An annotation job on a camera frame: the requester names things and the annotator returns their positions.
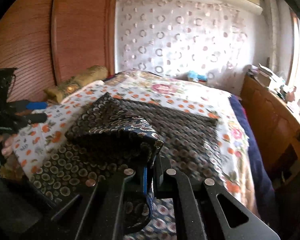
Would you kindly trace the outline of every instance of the pillow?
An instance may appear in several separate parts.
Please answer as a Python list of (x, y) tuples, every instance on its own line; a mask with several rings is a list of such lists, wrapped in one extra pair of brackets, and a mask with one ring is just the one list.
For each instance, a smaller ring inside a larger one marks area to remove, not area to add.
[(95, 65), (86, 69), (83, 73), (62, 82), (58, 86), (45, 89), (44, 92), (47, 94), (49, 101), (60, 104), (62, 100), (84, 86), (96, 80), (106, 79), (107, 76), (108, 70), (106, 67)]

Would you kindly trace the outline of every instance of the blue handle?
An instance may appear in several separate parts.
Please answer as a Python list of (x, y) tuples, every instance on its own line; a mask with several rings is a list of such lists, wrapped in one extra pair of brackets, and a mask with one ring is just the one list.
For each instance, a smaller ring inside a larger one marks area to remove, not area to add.
[(26, 109), (35, 110), (35, 109), (46, 109), (48, 107), (47, 102), (31, 102), (26, 105)]

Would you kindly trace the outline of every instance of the wooden bed frame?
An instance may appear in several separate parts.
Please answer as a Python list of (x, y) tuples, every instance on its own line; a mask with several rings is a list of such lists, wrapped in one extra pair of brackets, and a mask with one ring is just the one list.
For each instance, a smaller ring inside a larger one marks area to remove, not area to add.
[(9, 101), (44, 100), (43, 89), (93, 65), (113, 75), (115, 3), (16, 0), (0, 20), (0, 68), (18, 68)]

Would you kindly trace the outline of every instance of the pink rose pattern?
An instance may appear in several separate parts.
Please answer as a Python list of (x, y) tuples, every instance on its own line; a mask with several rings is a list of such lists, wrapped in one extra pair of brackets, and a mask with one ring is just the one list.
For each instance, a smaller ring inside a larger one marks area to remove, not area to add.
[(238, 140), (238, 139), (241, 139), (242, 138), (242, 132), (237, 129), (237, 128), (233, 128), (232, 131), (231, 131), (231, 134), (233, 135), (233, 137)]
[(161, 94), (170, 94), (170, 95), (173, 95), (177, 91), (177, 88), (165, 84), (152, 85), (151, 89)]

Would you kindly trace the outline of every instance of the orange polka dot fabric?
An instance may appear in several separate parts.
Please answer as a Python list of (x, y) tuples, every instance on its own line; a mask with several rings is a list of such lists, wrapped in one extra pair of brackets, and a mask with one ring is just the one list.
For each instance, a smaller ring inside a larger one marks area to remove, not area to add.
[[(132, 80), (136, 81), (141, 75), (143, 74), (140, 72), (127, 73), (125, 76), (120, 74), (118, 75), (120, 82), (114, 78), (105, 85), (93, 85), (85, 91), (72, 95), (61, 105), (49, 105), (45, 110), (35, 111), (37, 113), (45, 112), (49, 116), (48, 120), (45, 123), (34, 124), (20, 130), (17, 137), (14, 138), (13, 144), (25, 174), (31, 177), (36, 169), (49, 159), (53, 150), (65, 143), (65, 132), (83, 113), (86, 105), (91, 105), (105, 92), (109, 92), (113, 98), (162, 105), (186, 113), (218, 119), (217, 135), (222, 158), (221, 169), (225, 174), (220, 179), (234, 197), (252, 210), (254, 188), (247, 156), (248, 137), (234, 115), (228, 101), (228, 94), (215, 89), (210, 90), (196, 83), (175, 79), (171, 80), (170, 86), (178, 87), (175, 87), (170, 93), (170, 90), (166, 89), (167, 86), (156, 85), (155, 88), (151, 86), (153, 82), (156, 84), (165, 82), (166, 84), (169, 81), (167, 78), (152, 75), (154, 78), (151, 79), (148, 73), (142, 77), (143, 84), (135, 82), (127, 87), (128, 83), (131, 83)], [(189, 89), (191, 86), (196, 87), (195, 95), (194, 91)]]

